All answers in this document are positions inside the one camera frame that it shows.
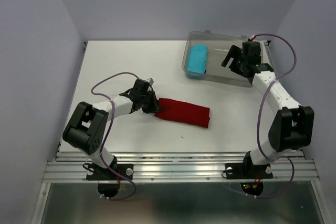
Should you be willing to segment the clear plastic bin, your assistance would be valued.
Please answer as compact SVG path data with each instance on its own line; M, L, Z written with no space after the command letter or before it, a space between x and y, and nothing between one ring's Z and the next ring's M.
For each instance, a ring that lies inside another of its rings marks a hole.
M229 61L226 67L221 66L221 63L226 57L230 47L232 45L235 45L241 48L242 43L245 41L247 41L246 37L233 37L221 34L214 34L208 31L190 32L186 41L182 61L182 69L185 72L185 75L186 75L185 66L188 50L192 45L205 44L208 48L206 73L204 74L203 79L197 79L197 80L206 80L250 88L251 84L246 78L231 72L231 70L229 69L232 60Z

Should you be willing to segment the red t shirt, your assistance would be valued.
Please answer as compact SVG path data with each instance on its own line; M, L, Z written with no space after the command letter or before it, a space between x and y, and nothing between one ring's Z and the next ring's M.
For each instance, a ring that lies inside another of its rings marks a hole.
M210 108L183 101L159 98L161 112L154 115L162 120L199 126L207 129L210 121Z

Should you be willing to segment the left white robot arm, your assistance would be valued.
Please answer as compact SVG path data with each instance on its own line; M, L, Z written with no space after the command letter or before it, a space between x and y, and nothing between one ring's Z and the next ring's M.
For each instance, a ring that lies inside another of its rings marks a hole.
M83 164L87 180L131 180L133 165L119 165L117 158L105 147L113 120L122 115L142 110L146 114L161 108L152 88L153 80L136 79L129 90L106 102L80 102L71 115L62 139L82 151L92 162Z

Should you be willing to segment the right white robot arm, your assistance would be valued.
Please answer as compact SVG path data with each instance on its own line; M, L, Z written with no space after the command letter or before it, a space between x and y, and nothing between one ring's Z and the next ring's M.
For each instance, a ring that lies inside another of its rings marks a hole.
M270 64L261 60L260 43L246 41L241 47L232 45L222 62L223 67L246 78L263 95L262 105L268 104L275 115L264 142L258 139L257 148L247 152L242 162L225 164L223 177L227 179L272 178L272 162L286 151L311 143L314 110L292 98Z

